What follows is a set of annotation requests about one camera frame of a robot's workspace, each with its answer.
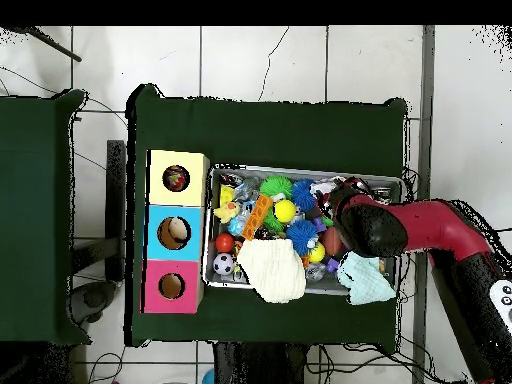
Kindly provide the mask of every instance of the towel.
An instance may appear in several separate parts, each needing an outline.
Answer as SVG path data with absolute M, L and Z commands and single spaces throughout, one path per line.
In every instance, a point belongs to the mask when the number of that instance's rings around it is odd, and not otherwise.
M 350 289 L 351 305 L 385 302 L 396 295 L 379 272 L 379 258 L 362 258 L 350 252 L 338 268 L 338 280 Z
M 266 302 L 287 303 L 304 295 L 304 266 L 291 240 L 246 240 L 237 262 Z

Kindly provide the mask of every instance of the yellow box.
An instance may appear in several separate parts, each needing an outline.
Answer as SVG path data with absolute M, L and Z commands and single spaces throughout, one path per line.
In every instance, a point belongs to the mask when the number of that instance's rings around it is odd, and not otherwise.
M 205 205 L 206 175 L 210 161 L 202 153 L 173 152 L 169 150 L 150 150 L 149 165 L 149 203 L 162 206 Z M 188 185 L 182 191 L 171 191 L 164 185 L 164 173 L 171 166 L 186 170 Z M 170 183 L 166 173 L 167 184 Z

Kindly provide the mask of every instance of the round hole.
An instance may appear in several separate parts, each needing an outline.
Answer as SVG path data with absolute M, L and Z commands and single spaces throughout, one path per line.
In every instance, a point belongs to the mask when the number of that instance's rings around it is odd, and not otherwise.
M 183 249 L 190 240 L 190 225 L 181 217 L 165 218 L 157 230 L 158 241 L 169 250 Z
M 179 274 L 166 274 L 158 282 L 158 291 L 167 299 L 177 299 L 185 291 L 185 280 Z
M 171 165 L 164 171 L 162 182 L 167 190 L 178 193 L 190 184 L 190 174 L 180 165 Z

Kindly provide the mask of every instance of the red ball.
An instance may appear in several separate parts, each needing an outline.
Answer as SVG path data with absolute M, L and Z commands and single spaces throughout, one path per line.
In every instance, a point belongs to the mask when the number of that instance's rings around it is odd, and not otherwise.
M 322 244 L 324 245 L 327 254 L 331 256 L 339 253 L 343 247 L 343 242 L 334 227 L 327 228 L 327 231 L 324 233 L 322 238 Z
M 215 239 L 215 247 L 219 253 L 228 253 L 233 249 L 235 239 L 229 233 L 221 233 Z

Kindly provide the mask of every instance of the green table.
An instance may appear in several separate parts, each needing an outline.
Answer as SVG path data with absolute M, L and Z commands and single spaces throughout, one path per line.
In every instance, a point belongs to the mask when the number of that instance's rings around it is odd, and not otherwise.
M 69 318 L 70 118 L 85 92 L 0 98 L 0 340 L 88 343 Z
M 127 341 L 145 339 L 380 343 L 395 348 L 396 300 L 351 306 L 345 297 L 305 295 L 267 304 L 250 290 L 206 287 L 195 315 L 141 314 L 145 157 L 148 149 L 201 152 L 235 163 L 400 177 L 406 103 L 241 103 L 163 98 L 151 84 L 127 102 L 129 119 Z

